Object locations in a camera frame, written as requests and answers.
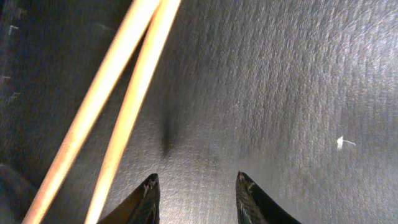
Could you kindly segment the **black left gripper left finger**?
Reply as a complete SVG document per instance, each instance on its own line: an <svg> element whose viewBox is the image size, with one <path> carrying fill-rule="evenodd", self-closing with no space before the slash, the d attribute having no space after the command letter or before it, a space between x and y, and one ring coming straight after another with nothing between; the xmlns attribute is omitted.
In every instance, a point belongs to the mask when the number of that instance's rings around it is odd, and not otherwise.
<svg viewBox="0 0 398 224"><path fill-rule="evenodd" d="M159 176L148 176L118 207L99 224L159 224Z"/></svg>

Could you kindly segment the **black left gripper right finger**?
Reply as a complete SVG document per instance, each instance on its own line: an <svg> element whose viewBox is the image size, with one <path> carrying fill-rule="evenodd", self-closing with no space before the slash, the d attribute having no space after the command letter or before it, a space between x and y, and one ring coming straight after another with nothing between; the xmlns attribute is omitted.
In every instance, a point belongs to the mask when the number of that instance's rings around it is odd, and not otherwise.
<svg viewBox="0 0 398 224"><path fill-rule="evenodd" d="M236 178L236 208L239 224L300 224L241 171Z"/></svg>

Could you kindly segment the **wooden chopstick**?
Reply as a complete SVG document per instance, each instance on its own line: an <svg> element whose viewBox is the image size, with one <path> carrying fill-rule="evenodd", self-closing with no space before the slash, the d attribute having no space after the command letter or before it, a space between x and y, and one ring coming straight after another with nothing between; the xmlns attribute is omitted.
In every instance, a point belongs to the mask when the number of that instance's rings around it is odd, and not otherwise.
<svg viewBox="0 0 398 224"><path fill-rule="evenodd" d="M135 0L129 6L22 224L44 219L159 3Z"/></svg>
<svg viewBox="0 0 398 224"><path fill-rule="evenodd" d="M97 223L181 0L162 0L149 24L101 166L85 224Z"/></svg>

